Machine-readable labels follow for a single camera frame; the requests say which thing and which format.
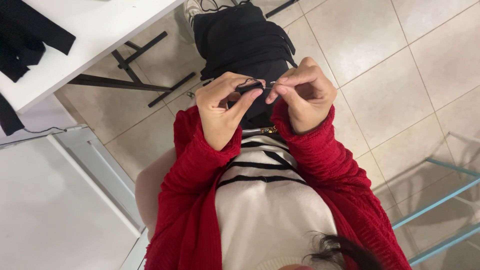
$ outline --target white sneaker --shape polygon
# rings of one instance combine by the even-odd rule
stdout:
[[[197,0],[187,0],[183,3],[183,14],[185,15],[185,19],[193,28],[193,18],[197,14],[205,13],[202,8],[200,7],[200,3]]]

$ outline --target cable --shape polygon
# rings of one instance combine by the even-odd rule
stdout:
[[[26,127],[24,128],[24,130],[27,131],[28,133],[42,133],[42,132],[45,132],[45,131],[49,131],[50,129],[53,129],[53,128],[56,128],[56,129],[58,129],[58,130],[67,132],[66,129],[57,128],[57,127],[55,127],[55,126],[49,128],[49,129],[46,129],[46,130],[42,130],[42,131],[30,131],[30,130],[28,130]]]
[[[223,9],[223,8],[229,8],[231,6],[227,6],[227,5],[221,5],[221,6],[218,6],[218,4],[215,2],[215,0],[209,0],[210,2],[212,2],[214,5],[215,5],[215,9],[204,9],[203,7],[203,3],[204,3],[204,0],[200,0],[200,8],[204,11],[204,12],[209,12],[209,11],[219,11],[220,9]],[[243,0],[239,3],[239,5],[242,5],[242,4],[245,4],[245,3],[248,3],[250,2],[250,0]]]

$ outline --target woman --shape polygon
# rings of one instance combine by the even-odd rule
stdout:
[[[195,24],[211,17],[209,27],[193,26],[197,47],[199,28],[211,42],[213,16],[228,15],[220,20],[224,25],[231,16],[245,16],[241,8],[201,14],[193,0],[186,7]],[[252,8],[244,9],[248,17]],[[268,57],[233,70],[259,72],[258,66],[274,63],[270,68],[278,72],[277,60]],[[263,87],[240,95],[239,86],[254,83],[251,77],[226,72],[200,88],[196,106],[177,114],[174,151],[138,176],[135,195],[151,238],[145,268],[410,269],[366,172],[335,140],[336,89],[318,64],[305,58],[277,75],[271,91],[258,79]],[[265,110],[276,102],[267,114],[281,137],[242,139],[241,126],[265,124],[257,119],[261,114],[248,116],[259,101]]]

